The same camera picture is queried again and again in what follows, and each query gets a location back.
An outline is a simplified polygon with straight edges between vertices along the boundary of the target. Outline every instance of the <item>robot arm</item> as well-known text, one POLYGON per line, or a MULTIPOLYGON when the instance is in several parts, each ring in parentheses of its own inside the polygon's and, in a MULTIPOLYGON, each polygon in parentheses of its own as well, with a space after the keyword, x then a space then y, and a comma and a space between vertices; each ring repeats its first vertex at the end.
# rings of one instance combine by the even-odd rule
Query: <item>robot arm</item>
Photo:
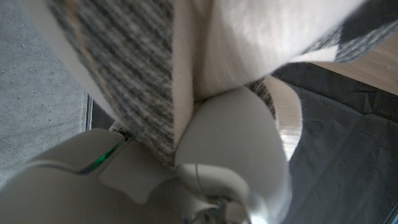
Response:
POLYGON ((274 120, 244 87, 206 101, 162 167, 94 129, 26 164, 0 191, 2 223, 279 223, 290 174, 274 120))

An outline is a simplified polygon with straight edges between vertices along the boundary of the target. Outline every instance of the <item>green led light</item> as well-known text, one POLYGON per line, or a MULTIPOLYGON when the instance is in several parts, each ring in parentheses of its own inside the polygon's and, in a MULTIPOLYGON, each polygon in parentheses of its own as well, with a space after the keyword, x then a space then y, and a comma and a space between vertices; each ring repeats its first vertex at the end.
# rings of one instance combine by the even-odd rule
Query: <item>green led light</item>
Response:
POLYGON ((95 170, 99 167, 103 162, 105 162, 118 148, 123 145, 126 140, 119 141, 116 145, 114 145, 110 150, 105 152, 101 157, 91 163, 88 167, 84 168, 79 172, 79 174, 89 174, 91 171, 95 170))

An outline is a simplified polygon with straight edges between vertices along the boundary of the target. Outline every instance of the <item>gray and white knit fabric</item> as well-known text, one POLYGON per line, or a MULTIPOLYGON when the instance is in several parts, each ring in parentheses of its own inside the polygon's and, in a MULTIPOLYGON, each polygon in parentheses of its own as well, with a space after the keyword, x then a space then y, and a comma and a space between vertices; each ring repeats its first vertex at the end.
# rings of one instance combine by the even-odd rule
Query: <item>gray and white knit fabric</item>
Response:
MULTIPOLYGON (((164 164, 173 166, 173 2, 47 0, 47 4, 124 125, 164 164)), ((352 61, 397 30, 397 20, 397 1, 368 1, 302 54, 338 45, 335 62, 352 61)), ((275 114, 262 80, 247 86, 275 114)))
POLYGON ((303 54, 337 46, 338 50, 333 62, 352 62, 397 30, 398 1, 367 1, 303 54))

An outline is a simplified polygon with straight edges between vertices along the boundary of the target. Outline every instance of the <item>white plastic part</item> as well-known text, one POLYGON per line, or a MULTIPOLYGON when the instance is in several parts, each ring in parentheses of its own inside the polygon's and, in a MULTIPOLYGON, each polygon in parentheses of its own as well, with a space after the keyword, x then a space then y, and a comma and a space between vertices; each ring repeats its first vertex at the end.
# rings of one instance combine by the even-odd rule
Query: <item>white plastic part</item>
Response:
MULTIPOLYGON (((259 197, 238 198, 264 201, 266 205, 263 208, 262 203, 255 203, 259 207, 245 208, 249 212, 248 216, 252 215, 251 220, 253 217, 262 217, 264 220, 281 222, 287 214, 292 190, 282 142, 265 103, 245 87, 204 102, 185 130, 177 148, 175 163, 177 167, 198 164, 229 169, 236 173, 249 186, 249 192, 259 197)), ((228 182, 232 179, 220 182, 224 178, 222 172, 208 171, 203 175, 211 177, 200 176, 200 180, 209 179, 220 186, 212 189, 213 194, 217 190, 221 193, 223 189, 236 189, 234 181, 228 182)), ((240 194, 239 192, 244 190, 236 189, 232 194, 240 194)), ((253 204, 244 201, 239 203, 253 204)))

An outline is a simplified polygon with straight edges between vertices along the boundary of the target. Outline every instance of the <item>dark gray mat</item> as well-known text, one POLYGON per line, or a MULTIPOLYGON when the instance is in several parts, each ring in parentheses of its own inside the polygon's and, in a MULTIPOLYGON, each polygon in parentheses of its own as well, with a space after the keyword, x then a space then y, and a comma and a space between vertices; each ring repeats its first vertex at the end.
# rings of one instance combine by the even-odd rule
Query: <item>dark gray mat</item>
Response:
POLYGON ((309 63, 274 76, 303 108, 284 223, 383 223, 398 199, 398 96, 309 63))

